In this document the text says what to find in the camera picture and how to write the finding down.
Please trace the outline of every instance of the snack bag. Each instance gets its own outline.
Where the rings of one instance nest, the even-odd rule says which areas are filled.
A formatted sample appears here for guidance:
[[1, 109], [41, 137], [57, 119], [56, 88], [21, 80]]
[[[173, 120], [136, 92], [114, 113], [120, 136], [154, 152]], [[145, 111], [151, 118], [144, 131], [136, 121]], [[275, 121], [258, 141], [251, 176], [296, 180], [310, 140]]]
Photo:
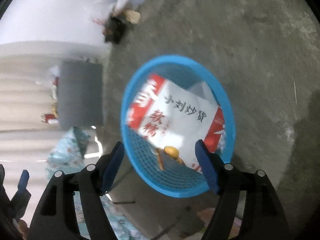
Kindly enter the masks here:
[[176, 148], [177, 159], [201, 172], [195, 143], [215, 152], [224, 133], [221, 108], [156, 74], [151, 74], [127, 111], [127, 125], [154, 147]]

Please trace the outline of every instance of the basket rim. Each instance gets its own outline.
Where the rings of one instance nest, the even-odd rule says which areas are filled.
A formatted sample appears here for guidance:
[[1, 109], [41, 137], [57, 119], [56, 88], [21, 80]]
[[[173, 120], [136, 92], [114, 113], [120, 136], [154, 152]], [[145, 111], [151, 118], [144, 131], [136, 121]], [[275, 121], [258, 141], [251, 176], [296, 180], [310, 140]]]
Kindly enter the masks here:
[[207, 183], [204, 182], [199, 184], [196, 187], [189, 188], [189, 189], [175, 189], [168, 186], [165, 186], [161, 183], [154, 181], [148, 175], [144, 173], [144, 169], [140, 165], [139, 162], [136, 161], [136, 158], [132, 152], [130, 152], [130, 144], [129, 138], [126, 136], [126, 129], [128, 129], [125, 119], [126, 119], [126, 112], [128, 107], [131, 104], [129, 98], [133, 88], [135, 87], [136, 82], [146, 73], [149, 72], [152, 68], [163, 65], [163, 64], [177, 64], [184, 67], [187, 67], [195, 72], [203, 81], [205, 81], [208, 86], [214, 91], [217, 100], [220, 103], [222, 113], [225, 119], [225, 131], [226, 131], [226, 147], [222, 152], [221, 159], [224, 163], [230, 163], [234, 146], [235, 146], [235, 139], [236, 139], [236, 125], [233, 116], [232, 107], [226, 92], [224, 91], [223, 87], [216, 79], [216, 77], [204, 66], [200, 63], [184, 56], [180, 55], [163, 55], [159, 57], [155, 57], [150, 61], [146, 62], [144, 65], [139, 68], [135, 74], [132, 76], [130, 82], [127, 84], [127, 87], [124, 91], [124, 95], [122, 98], [122, 105], [121, 105], [121, 119], [120, 119], [120, 126], [121, 126], [121, 135], [124, 143], [124, 147], [127, 152], [127, 156], [130, 160], [130, 163], [135, 168], [136, 172], [139, 176], [153, 189], [161, 192], [165, 195], [172, 196], [172, 197], [192, 197], [199, 195], [201, 193], [206, 192], [209, 187]]

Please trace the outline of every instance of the blue gripper pad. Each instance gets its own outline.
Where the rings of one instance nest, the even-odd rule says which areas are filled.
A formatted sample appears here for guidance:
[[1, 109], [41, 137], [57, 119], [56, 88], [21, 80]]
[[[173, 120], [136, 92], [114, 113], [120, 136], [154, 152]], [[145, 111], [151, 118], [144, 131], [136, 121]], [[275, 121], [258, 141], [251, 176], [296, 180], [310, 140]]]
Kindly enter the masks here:
[[25, 192], [29, 178], [29, 172], [27, 170], [23, 170], [18, 183], [18, 193], [23, 194]]
[[214, 169], [213, 163], [210, 159], [210, 155], [215, 153], [210, 153], [202, 140], [198, 140], [195, 145], [196, 157], [201, 166], [202, 174], [211, 190], [215, 194], [218, 194], [220, 187], [218, 184], [218, 173]]
[[110, 191], [112, 188], [113, 181], [116, 178], [124, 157], [124, 145], [118, 142], [113, 151], [115, 151], [115, 153], [110, 161], [110, 164], [102, 175], [102, 186], [100, 191], [103, 193]]

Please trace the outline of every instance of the light blue cloth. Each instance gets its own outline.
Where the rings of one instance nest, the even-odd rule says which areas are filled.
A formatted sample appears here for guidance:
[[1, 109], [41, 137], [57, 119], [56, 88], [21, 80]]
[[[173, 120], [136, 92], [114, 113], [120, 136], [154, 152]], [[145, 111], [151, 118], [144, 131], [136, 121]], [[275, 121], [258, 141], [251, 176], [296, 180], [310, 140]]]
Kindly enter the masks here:
[[[81, 171], [85, 166], [83, 163], [84, 154], [87, 150], [90, 136], [79, 128], [71, 128], [51, 151], [48, 157], [49, 179], [57, 170], [65, 174]], [[118, 240], [148, 240], [138, 231], [127, 218], [107, 198], [100, 197], [103, 208], [109, 219]], [[82, 236], [90, 239], [81, 206], [80, 194], [74, 196], [75, 210], [79, 230]]]

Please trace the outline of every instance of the white wall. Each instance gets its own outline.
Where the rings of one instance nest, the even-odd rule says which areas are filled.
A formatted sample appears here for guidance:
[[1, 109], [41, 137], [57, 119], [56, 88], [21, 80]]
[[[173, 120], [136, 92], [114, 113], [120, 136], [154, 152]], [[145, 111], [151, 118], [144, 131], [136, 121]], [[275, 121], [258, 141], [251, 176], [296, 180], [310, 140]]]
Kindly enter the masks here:
[[108, 56], [112, 48], [111, 43], [98, 46], [62, 42], [62, 41], [21, 41], [0, 44], [0, 58], [20, 55], [42, 55], [59, 59], [81, 59], [82, 57]]
[[88, 8], [96, 1], [13, 0], [0, 20], [0, 45], [55, 41], [107, 48], [102, 27], [90, 20]]

